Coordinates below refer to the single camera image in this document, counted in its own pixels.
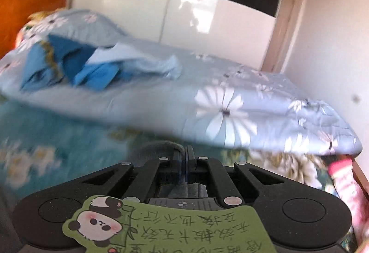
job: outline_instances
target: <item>bed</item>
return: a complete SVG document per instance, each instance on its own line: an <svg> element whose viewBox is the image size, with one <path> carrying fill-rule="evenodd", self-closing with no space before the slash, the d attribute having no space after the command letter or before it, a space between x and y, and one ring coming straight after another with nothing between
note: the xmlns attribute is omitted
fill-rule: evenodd
<svg viewBox="0 0 369 253"><path fill-rule="evenodd" d="M182 73L178 79L145 76L102 92L65 83L23 91L27 53L50 33L96 47L120 42L159 60L173 57ZM88 10L45 18L0 61L0 72L0 91L6 97L70 117L225 148L318 155L355 155L362 150L354 131L333 108L310 100L283 74L136 39Z"/></svg>
<svg viewBox="0 0 369 253"><path fill-rule="evenodd" d="M0 106L0 181L6 201L123 160L139 166L152 158L140 148L154 141L192 145L197 156L228 166L247 161L337 196L327 165L334 154L361 152L355 133L329 105L309 100L283 75L134 39L88 10L52 14L31 32L0 60L6 97ZM181 78L118 83L103 92L65 83L21 91L27 53L50 32L96 46L121 41L158 58L174 54L183 66ZM236 112L232 129L227 119ZM241 120L244 130L237 128ZM6 235L16 238L10 229ZM342 245L355 250L352 231Z"/></svg>

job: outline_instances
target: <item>round screw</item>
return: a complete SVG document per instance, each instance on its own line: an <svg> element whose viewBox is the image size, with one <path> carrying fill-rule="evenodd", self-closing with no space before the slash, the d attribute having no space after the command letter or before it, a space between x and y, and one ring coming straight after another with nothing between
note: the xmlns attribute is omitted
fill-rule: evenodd
<svg viewBox="0 0 369 253"><path fill-rule="evenodd" d="M136 198L136 197L126 197L122 201L132 201L132 202L139 203L140 202L140 199L139 198Z"/></svg>
<svg viewBox="0 0 369 253"><path fill-rule="evenodd" d="M242 203L242 199L239 197L226 197L224 203L230 206L237 206Z"/></svg>

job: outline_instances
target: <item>panda cartoon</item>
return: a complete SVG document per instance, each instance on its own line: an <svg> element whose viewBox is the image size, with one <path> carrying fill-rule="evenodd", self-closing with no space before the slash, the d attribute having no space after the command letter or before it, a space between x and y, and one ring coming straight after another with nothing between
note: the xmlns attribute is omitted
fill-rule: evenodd
<svg viewBox="0 0 369 253"><path fill-rule="evenodd" d="M78 231L97 247L107 247L110 239L122 230L122 225L115 220L121 216L119 209L122 206L123 202L118 199L96 197L91 201L89 210L82 211L68 228Z"/></svg>

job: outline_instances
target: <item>green sticker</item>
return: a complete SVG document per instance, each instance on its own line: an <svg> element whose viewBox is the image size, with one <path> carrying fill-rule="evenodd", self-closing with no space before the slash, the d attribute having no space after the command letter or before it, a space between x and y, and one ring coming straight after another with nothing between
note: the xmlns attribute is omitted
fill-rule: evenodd
<svg viewBox="0 0 369 253"><path fill-rule="evenodd" d="M92 196L63 232L86 253L276 253L250 206L193 211Z"/></svg>

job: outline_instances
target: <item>blue and white bedding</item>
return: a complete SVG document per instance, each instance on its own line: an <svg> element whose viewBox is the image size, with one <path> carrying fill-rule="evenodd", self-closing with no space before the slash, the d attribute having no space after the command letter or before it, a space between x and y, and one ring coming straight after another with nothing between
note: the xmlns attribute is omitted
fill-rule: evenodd
<svg viewBox="0 0 369 253"><path fill-rule="evenodd" d="M21 91L27 53L49 33L97 47L120 42L159 59L175 55L182 74L177 80L119 82L102 92L63 83ZM62 11L33 27L0 61L0 91L60 114L225 148L318 155L362 150L356 134L328 104L310 100L286 76L132 38L88 10Z"/></svg>

